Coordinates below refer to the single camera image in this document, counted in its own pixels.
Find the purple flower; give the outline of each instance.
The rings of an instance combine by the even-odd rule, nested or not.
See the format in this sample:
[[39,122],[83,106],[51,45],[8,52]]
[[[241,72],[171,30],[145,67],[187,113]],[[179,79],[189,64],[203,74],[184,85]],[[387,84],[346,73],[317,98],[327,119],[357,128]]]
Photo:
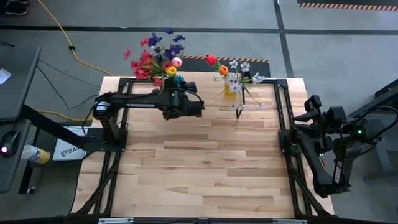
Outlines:
[[173,34],[173,31],[170,30],[169,28],[166,28],[166,30],[164,31],[166,34],[170,35]]
[[157,62],[158,64],[161,64],[161,63],[162,63],[162,56],[161,56],[160,54],[155,55],[154,58],[155,58],[155,60],[156,60],[156,62]]
[[173,51],[171,49],[166,49],[164,54],[169,60],[173,60],[173,58],[175,57],[175,54],[173,54]]
[[179,54],[183,49],[185,49],[185,47],[182,47],[181,44],[171,45],[170,46],[170,50],[175,52],[176,54]]
[[158,42],[162,41],[161,37],[157,37],[155,33],[152,33],[152,37],[149,38],[149,47],[155,46]]
[[174,39],[173,39],[173,41],[174,42],[178,42],[178,41],[180,41],[180,40],[185,40],[185,37],[183,37],[183,36],[181,36],[181,35],[177,35]]

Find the concrete floor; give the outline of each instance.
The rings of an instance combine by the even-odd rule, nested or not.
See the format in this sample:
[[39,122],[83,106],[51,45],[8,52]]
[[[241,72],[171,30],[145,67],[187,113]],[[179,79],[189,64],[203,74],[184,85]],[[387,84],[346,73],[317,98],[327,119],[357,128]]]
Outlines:
[[[238,28],[248,33],[215,30],[186,30],[186,55],[215,54],[220,57],[249,57],[270,60],[272,77],[287,77],[278,33],[254,29],[278,29],[273,0],[150,0],[43,1],[64,26]],[[304,9],[294,0],[280,0],[285,29],[302,30],[398,30],[398,12]],[[0,25],[54,26],[51,17],[32,1],[25,17],[0,16]],[[139,41],[148,32],[68,32],[81,59],[117,75],[131,74],[123,51],[136,58]],[[17,47],[39,45],[41,60],[74,77],[101,85],[103,73],[78,63],[59,31],[0,30],[0,40]],[[372,99],[378,89],[398,78],[398,36],[396,35],[286,35],[295,78],[304,78],[308,95],[320,95],[323,109],[344,106],[346,114]],[[39,62],[70,106],[97,94],[99,88],[85,85]],[[27,104],[37,110],[58,111],[83,119],[92,100],[68,110],[39,71],[30,88]],[[56,121],[63,121],[51,116]],[[394,132],[390,138],[395,140]],[[357,159],[351,176],[351,192],[331,196],[337,215],[345,218],[398,221],[398,179],[364,182],[362,176],[379,170],[375,153]],[[333,154],[324,157],[333,168]],[[22,173],[24,164],[20,165]],[[66,215],[73,201],[79,163],[56,169],[37,169],[33,195],[0,195],[0,220]]]

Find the wooden table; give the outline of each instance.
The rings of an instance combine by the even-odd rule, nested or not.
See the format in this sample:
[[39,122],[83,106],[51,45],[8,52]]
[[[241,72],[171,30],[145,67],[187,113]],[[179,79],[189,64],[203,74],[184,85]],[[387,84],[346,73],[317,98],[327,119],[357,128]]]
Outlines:
[[[180,75],[196,82],[207,105],[203,117],[165,121],[159,110],[129,110],[129,138],[122,153],[112,216],[294,217],[285,158],[277,139],[280,128],[274,87],[247,85],[266,109],[256,108],[247,96],[249,106],[237,120],[235,110],[228,107],[231,99],[224,95],[213,98],[224,83],[213,82],[212,73]],[[119,78],[104,77],[101,94],[117,91]],[[287,81],[294,115],[303,114],[304,81]],[[133,93],[149,93],[153,88],[149,83],[136,83]],[[101,127],[98,121],[93,126]],[[95,152],[83,161],[73,212],[97,187],[103,157],[103,152]],[[304,166],[312,189],[312,173],[305,159]],[[304,210],[302,197],[300,201]],[[320,202],[333,213],[330,198]]]

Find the yellow and black striped tape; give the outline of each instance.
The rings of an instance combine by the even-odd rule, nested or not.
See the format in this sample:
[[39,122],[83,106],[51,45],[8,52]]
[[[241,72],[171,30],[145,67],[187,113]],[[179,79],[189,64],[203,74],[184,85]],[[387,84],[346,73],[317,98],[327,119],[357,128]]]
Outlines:
[[320,9],[358,9],[358,10],[384,10],[396,11],[398,6],[370,6],[361,4],[325,4],[325,3],[300,3],[300,7],[320,8]]
[[[185,59],[205,59],[205,56],[184,56]],[[241,62],[264,62],[268,63],[268,60],[264,59],[253,59],[253,58],[229,58],[229,57],[218,57],[218,60],[237,60]]]

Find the spray can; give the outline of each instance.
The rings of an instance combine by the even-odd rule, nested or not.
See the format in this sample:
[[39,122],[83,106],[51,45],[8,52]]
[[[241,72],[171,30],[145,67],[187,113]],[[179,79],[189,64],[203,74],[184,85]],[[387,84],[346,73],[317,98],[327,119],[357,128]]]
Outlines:
[[51,154],[46,150],[34,146],[25,145],[22,151],[21,159],[27,159],[39,164],[45,164],[51,158]]

